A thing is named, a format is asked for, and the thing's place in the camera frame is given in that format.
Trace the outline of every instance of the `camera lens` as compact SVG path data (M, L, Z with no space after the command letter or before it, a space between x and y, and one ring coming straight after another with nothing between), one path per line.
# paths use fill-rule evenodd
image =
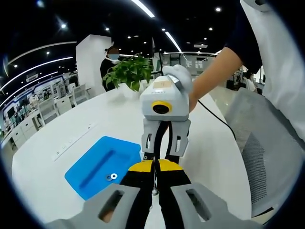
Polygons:
M165 105L155 105L153 106L153 110L158 114L166 114L170 111L170 109Z

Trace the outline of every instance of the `white sleeve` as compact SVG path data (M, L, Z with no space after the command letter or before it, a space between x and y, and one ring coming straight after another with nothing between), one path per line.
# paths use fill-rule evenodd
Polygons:
M256 87L255 87L254 83L251 80L247 80L247 81L248 81L248 84L249 84L249 90L251 92L254 92L256 90Z

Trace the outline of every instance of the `black ceiling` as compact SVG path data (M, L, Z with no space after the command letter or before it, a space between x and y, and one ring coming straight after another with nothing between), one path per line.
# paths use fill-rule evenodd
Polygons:
M29 50L58 42L76 41L79 43L89 34L111 36L121 54L151 53L152 38L157 50L176 52L177 49L161 31L165 28L176 39L183 51L198 51L194 44L205 43L203 52L220 50L234 27L235 7L233 0L141 0L155 15L148 17L131 0L15 0L6 4L2 48L3 58L12 60ZM61 29L61 23L67 28ZM47 61L73 56L71 60L42 66L35 71L42 75L54 71L75 70L75 46L66 44L40 49L27 54L0 72L0 86L19 73ZM26 74L19 77L4 89L0 102L22 87Z

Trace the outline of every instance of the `sticker label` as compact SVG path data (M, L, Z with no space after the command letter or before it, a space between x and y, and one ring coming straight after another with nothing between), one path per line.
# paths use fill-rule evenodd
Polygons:
M171 86L172 86L172 82L169 80L153 83L153 88L166 88L166 87L171 87Z

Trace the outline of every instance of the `face mask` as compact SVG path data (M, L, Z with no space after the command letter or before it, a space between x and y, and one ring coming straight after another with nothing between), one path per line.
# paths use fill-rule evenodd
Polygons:
M109 58L112 60L117 60L120 57L119 54L109 54Z

